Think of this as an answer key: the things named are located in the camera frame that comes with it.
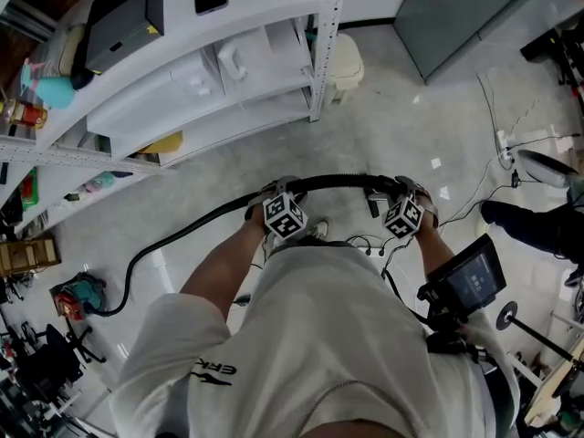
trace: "round base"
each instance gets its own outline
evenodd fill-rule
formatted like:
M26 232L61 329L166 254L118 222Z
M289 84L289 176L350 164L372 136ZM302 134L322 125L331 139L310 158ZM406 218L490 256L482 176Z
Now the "round base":
M509 315L514 317L517 314L517 308L518 306L516 302L509 302L503 307L501 313L499 313L499 316L496 317L496 328L499 331L509 328L511 321L508 319L508 317Z

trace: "white t-shirt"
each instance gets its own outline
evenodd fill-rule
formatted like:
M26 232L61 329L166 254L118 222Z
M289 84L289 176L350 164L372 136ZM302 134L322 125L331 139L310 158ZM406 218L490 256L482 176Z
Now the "white t-shirt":
M473 314L465 331L496 358L517 409L516 379L486 316ZM358 250L288 248L268 260L233 336L203 298L155 301L112 397L114 422L122 438L153 437L180 410L202 438L298 438L358 419L405 438L494 437L480 367L428 353L425 337ZM188 402L167 407L185 377Z

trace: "black pants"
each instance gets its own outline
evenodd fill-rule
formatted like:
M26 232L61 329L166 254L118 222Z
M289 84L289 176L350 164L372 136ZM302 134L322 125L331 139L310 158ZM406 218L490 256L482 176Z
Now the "black pants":
M513 204L486 201L481 204L481 215L526 245L584 266L584 214L569 204L534 213Z

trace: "white floor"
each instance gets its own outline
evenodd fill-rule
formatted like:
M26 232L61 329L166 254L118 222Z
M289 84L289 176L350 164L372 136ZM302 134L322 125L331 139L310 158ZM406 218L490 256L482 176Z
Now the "white floor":
M366 70L348 105L323 113L319 122L295 122L209 151L181 164L174 175L148 178L71 217L55 229L63 263L40 274L24 292L24 302L3 306L9 321L19 326L27 319L37 330L52 323L64 331L65 322L56 317L48 289L86 268L108 281L109 303L116 306L126 266L139 250L282 175L404 174L431 192L442 219L451 217L473 195L485 166L495 157L489 110L478 81L424 86L390 26L348 32L357 41ZM488 77L482 79L491 102L495 98L498 128L510 131L521 119L515 128L518 141L579 131L576 101L558 87L552 65L531 65L518 57L512 66L492 68ZM565 159L570 144L567 139L530 146ZM475 199L509 182L508 172L493 161ZM534 183L501 190L495 198L537 210L565 201L564 192ZM312 193L307 212L328 217L331 239L359 234L387 238L381 223L370 218L357 191ZM196 265L242 218L243 212L227 215L147 257L134 273L128 306L113 318L89 320L95 350L108 361L103 366L92 363L88 374L76 383L84 392L76 406L78 416L113 431L104 399L115 384L147 306L159 295L180 289ZM474 241L475 218L474 211L462 222L446 226L443 237L455 252ZM493 229L491 236L508 287L488 313L495 316L507 301L516 300L521 319L547 333L552 309L570 311L569 302L559 296L563 274L571 265L519 244L499 229ZM258 253L256 261L263 264L263 255ZM413 308L414 289L423 283L419 251L411 245L396 254L394 261L390 270ZM258 275L259 270L252 267L242 292L253 289ZM232 329L238 328L244 313L243 308L233 310ZM565 330L558 328L558 333ZM510 351L521 350L528 357L539 350L536 342L516 328L502 332L501 340Z

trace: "gray box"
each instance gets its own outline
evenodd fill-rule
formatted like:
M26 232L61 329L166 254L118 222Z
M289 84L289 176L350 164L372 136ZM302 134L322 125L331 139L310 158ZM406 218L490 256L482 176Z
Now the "gray box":
M86 68L98 74L163 35L163 0L117 1L91 7Z

